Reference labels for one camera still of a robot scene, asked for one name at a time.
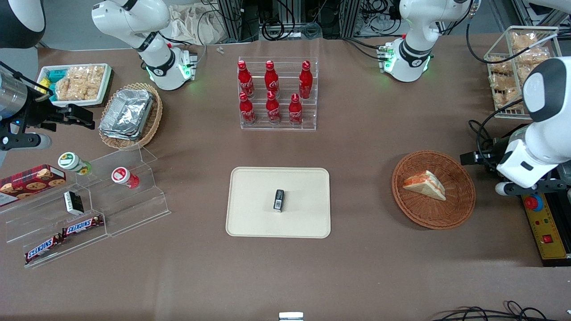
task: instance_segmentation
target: coca-cola bottle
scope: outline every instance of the coca-cola bottle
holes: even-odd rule
[[[280,83],[278,73],[274,69],[274,62],[271,60],[266,61],[266,75],[264,76],[266,81],[266,89],[268,91],[273,91],[276,94],[276,98],[280,97]]]
[[[301,126],[301,103],[299,95],[291,95],[291,103],[289,103],[289,122],[293,127]]]
[[[276,94],[273,91],[268,91],[268,101],[266,102],[266,109],[268,110],[268,117],[270,124],[277,125],[281,121],[280,117],[280,103],[276,100]]]
[[[246,125],[251,126],[256,122],[254,107],[252,106],[252,102],[248,99],[248,95],[244,91],[240,93],[240,113],[242,114],[242,119]]]
[[[311,85],[313,75],[311,74],[311,63],[309,60],[301,63],[301,74],[299,74],[299,95],[303,99],[308,99],[311,95]]]
[[[254,96],[252,74],[250,74],[250,71],[246,68],[246,62],[244,60],[238,62],[238,81],[240,82],[240,88],[248,97]]]

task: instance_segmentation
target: small bottle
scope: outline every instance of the small bottle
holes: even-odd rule
[[[266,61],[266,75],[264,76],[266,81],[266,89],[268,91],[273,91],[276,94],[276,98],[280,97],[280,83],[279,77],[274,69],[274,62],[271,60]]]
[[[301,127],[301,103],[299,102],[299,95],[291,95],[291,103],[289,103],[289,122],[293,127]]]
[[[244,120],[246,125],[251,126],[256,122],[254,107],[252,102],[248,99],[248,95],[244,91],[240,93],[240,113],[242,114],[242,120]]]
[[[311,63],[306,60],[301,63],[301,74],[299,74],[299,95],[302,99],[309,99],[312,84]]]
[[[63,153],[58,159],[58,165],[78,175],[87,175],[91,172],[91,164],[79,158],[76,153],[68,151]]]
[[[240,82],[240,88],[248,97],[254,96],[252,74],[250,74],[250,71],[246,68],[246,62],[244,60],[238,62],[238,81]]]
[[[117,167],[111,173],[111,179],[117,184],[123,184],[128,188],[136,188],[139,186],[139,177],[131,173],[125,167]]]
[[[277,125],[280,123],[280,103],[276,100],[276,94],[273,91],[268,91],[268,101],[266,102],[266,109],[268,110],[268,117],[270,124]]]

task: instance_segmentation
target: sandwich slice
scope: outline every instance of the sandwich slice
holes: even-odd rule
[[[430,171],[422,171],[405,179],[403,188],[435,199],[446,200],[444,186]]]

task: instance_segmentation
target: aluminum foil container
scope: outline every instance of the aluminum foil container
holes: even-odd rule
[[[147,122],[152,100],[152,94],[146,90],[121,90],[101,120],[99,130],[111,138],[131,141],[139,139]]]

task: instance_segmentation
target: yellow panel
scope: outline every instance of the yellow panel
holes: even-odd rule
[[[531,195],[522,195],[523,199],[529,196]],[[567,253],[559,236],[559,231],[557,231],[557,227],[553,222],[553,217],[545,200],[545,195],[540,194],[539,196],[543,200],[543,209],[539,212],[535,212],[526,208],[525,212],[528,215],[529,224],[532,227],[541,258],[545,260],[565,259]],[[544,235],[550,235],[553,243],[545,243],[543,240]]]

